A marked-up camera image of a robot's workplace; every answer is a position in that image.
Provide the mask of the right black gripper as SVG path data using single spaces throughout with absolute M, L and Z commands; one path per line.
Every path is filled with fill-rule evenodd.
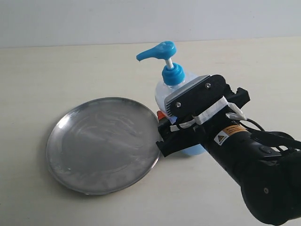
M 239 120 L 245 118 L 241 108 L 250 101 L 248 91 L 238 88 L 233 93 L 229 87 L 224 89 L 224 96 L 209 106 L 197 116 L 187 115 L 182 118 L 168 117 L 161 110 L 157 111 L 158 126 L 169 123 L 168 136 L 156 145 L 167 157 L 173 153 L 181 152 L 188 156 L 202 154 L 205 148 L 202 146 L 208 136 L 206 125 L 221 125 L 222 117 L 227 120 Z

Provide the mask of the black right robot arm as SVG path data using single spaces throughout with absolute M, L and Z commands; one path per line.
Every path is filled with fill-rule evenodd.
M 164 156 L 202 145 L 241 188 L 259 221 L 279 226 L 301 216 L 301 144 L 280 131 L 245 126 L 238 111 L 250 100 L 246 90 L 198 89 L 181 99 L 183 117 L 171 123 L 158 113 L 157 146 Z

